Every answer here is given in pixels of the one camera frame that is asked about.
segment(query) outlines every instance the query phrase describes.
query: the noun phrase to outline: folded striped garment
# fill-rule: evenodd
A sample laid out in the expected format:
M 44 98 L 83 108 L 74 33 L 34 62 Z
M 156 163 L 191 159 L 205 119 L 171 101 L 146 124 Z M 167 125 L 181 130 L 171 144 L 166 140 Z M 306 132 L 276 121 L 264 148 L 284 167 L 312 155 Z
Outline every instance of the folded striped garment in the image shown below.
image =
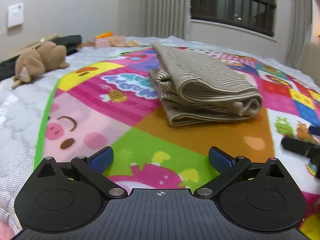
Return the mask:
M 237 72 L 211 56 L 154 43 L 159 69 L 150 69 L 169 123 L 236 122 L 256 115 L 262 96 Z

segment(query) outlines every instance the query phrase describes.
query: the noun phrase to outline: white quilted bedding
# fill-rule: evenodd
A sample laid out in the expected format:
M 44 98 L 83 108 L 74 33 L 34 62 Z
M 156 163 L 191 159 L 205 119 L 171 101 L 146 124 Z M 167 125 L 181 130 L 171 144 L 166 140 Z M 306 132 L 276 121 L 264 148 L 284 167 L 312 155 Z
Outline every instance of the white quilted bedding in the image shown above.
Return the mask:
M 254 57 L 268 65 L 283 70 L 304 82 L 318 92 L 320 89 L 313 80 L 300 71 L 281 65 L 274 59 L 263 59 L 255 55 L 206 45 L 199 42 L 184 41 L 175 37 L 167 39 L 135 38 L 142 44 L 149 45 L 159 41 L 168 46 L 186 46 L 200 49 L 212 49 Z M 33 169 L 38 131 L 47 99 L 56 81 L 63 75 L 86 65 L 117 56 L 121 52 L 135 51 L 137 48 L 84 48 L 67 57 L 70 67 L 47 73 L 33 84 L 26 84 L 11 90 L 12 79 L 0 82 L 0 219 L 9 224 L 14 233 L 21 230 L 14 214 L 14 200 Z

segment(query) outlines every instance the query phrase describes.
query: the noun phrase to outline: beige curtain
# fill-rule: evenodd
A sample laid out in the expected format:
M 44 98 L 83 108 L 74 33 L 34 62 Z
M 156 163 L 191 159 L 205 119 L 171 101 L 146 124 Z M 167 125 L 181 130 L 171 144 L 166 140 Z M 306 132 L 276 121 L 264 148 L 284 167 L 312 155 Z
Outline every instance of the beige curtain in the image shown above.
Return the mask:
M 190 0 L 146 0 L 146 36 L 188 38 Z
M 304 46 L 310 39 L 312 25 L 312 0 L 292 0 L 291 40 L 286 65 L 299 69 Z

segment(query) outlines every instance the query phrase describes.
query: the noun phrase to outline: window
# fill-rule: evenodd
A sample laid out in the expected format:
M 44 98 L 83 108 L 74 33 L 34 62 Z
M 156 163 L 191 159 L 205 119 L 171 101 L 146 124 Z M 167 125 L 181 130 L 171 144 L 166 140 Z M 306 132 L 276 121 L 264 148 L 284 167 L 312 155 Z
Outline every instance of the window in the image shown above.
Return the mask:
M 273 36 L 275 0 L 191 0 L 191 17 Z

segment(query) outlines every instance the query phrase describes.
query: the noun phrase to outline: silver screw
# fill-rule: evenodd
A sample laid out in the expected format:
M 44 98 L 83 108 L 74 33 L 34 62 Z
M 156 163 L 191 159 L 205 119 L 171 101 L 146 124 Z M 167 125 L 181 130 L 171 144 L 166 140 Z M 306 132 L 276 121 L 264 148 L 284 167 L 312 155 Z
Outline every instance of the silver screw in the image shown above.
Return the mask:
M 210 188 L 202 187 L 197 190 L 197 193 L 201 196 L 210 196 L 213 193 L 213 191 Z
M 109 194 L 112 196 L 121 196 L 123 193 L 124 193 L 124 190 L 119 187 L 115 187 L 109 190 Z

